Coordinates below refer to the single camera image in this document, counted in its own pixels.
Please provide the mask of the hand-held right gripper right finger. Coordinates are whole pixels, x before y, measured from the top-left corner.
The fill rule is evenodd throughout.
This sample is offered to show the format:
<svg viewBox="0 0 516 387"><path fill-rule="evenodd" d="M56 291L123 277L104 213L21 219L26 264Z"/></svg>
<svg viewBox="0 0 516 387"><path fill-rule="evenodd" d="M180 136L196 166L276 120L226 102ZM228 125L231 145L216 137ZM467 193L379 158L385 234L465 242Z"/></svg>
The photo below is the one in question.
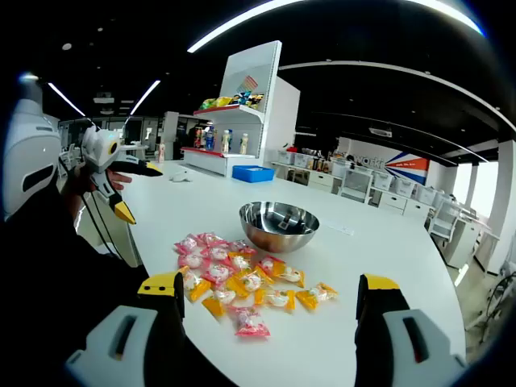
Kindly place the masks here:
<svg viewBox="0 0 516 387"><path fill-rule="evenodd" d="M452 386L464 372L450 339L387 277L360 276L356 321L356 386Z"/></svg>

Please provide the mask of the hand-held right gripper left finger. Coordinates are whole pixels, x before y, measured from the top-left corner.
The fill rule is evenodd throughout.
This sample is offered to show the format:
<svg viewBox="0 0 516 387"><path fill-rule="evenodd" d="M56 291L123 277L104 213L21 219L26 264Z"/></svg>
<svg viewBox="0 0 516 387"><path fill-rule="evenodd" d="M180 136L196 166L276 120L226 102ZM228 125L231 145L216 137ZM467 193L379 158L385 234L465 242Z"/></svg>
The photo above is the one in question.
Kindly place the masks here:
<svg viewBox="0 0 516 387"><path fill-rule="evenodd" d="M117 306L65 363L77 386L176 386L187 373L180 271L155 275Z"/></svg>

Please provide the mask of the person's left hand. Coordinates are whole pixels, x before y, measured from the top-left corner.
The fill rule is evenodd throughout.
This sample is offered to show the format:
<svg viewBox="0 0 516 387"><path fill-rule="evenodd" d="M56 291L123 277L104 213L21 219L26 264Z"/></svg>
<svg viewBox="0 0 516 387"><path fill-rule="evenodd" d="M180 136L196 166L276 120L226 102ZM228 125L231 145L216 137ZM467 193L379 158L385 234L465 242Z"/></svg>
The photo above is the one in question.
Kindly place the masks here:
<svg viewBox="0 0 516 387"><path fill-rule="evenodd" d="M123 174L113 172L109 169L106 170L108 179L115 190L124 190L125 184L132 183L132 178Z"/></svg>

